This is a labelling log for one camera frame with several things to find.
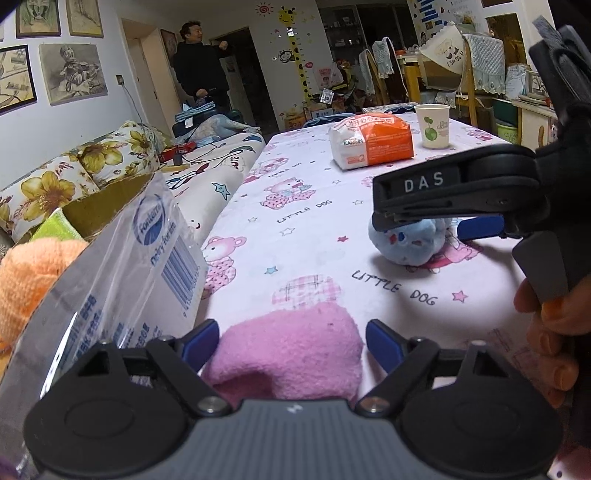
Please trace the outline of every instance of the green bucket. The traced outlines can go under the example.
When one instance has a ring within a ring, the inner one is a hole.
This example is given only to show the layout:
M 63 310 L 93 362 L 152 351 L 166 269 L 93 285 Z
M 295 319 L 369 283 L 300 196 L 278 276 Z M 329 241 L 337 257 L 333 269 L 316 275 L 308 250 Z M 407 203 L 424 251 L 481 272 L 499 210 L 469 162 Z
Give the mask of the green bucket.
M 504 125 L 500 122 L 496 124 L 497 132 L 499 138 L 503 140 L 507 140 L 510 143 L 515 145 L 519 144 L 519 136 L 517 134 L 517 127 L 513 127 L 512 125 Z

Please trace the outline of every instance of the human hand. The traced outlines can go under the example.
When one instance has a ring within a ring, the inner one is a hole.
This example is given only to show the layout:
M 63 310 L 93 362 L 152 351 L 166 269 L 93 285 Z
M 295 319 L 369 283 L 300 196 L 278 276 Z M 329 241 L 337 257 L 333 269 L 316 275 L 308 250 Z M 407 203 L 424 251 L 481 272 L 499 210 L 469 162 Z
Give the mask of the human hand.
M 558 408 L 579 376 L 579 364 L 563 351 L 565 339 L 591 332 L 591 275 L 582 279 L 568 295 L 542 306 L 525 280 L 517 290 L 514 304 L 518 312 L 534 314 L 527 341 L 540 355 L 540 377 L 548 387 L 545 396 Z

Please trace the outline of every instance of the plastic bag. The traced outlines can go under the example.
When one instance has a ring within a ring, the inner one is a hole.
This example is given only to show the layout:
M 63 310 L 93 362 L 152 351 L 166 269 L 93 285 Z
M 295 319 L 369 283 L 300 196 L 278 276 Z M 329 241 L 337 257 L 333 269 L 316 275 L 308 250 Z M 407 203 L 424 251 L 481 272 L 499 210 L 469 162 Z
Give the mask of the plastic bag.
M 407 160 L 414 155 L 410 126 L 395 115 L 366 113 L 329 131 L 335 162 L 343 170 Z

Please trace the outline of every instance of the picture frame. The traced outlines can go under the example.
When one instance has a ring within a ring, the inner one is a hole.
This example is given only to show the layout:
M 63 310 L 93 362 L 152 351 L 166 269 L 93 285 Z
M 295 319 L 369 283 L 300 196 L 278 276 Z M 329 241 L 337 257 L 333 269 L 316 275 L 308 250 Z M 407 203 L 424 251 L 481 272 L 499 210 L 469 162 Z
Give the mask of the picture frame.
M 21 0 L 15 15 L 17 38 L 61 37 L 58 2 L 47 2 L 47 8 L 36 11 L 27 7 L 27 0 Z
M 168 30 L 160 30 L 160 35 L 162 36 L 162 42 L 164 43 L 168 63 L 173 67 L 173 59 L 178 49 L 178 38 L 175 33 Z
M 0 48 L 0 115 L 37 101 L 29 48 Z
M 51 106 L 109 94 L 96 45 L 42 43 L 39 58 Z
M 66 0 L 72 37 L 105 38 L 98 0 Z

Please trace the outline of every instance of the lace cloth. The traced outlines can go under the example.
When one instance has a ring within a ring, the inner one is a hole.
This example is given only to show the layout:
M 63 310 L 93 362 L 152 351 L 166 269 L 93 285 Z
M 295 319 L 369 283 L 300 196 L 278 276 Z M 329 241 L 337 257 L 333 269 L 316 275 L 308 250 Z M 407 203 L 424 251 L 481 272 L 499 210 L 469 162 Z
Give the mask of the lace cloth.
M 493 94 L 505 93 L 505 49 L 502 40 L 465 34 L 470 45 L 474 88 Z
M 378 64 L 378 75 L 381 79 L 386 79 L 389 75 L 395 73 L 388 42 L 390 42 L 390 39 L 384 37 L 382 40 L 374 42 L 374 46 L 372 47 L 375 61 Z

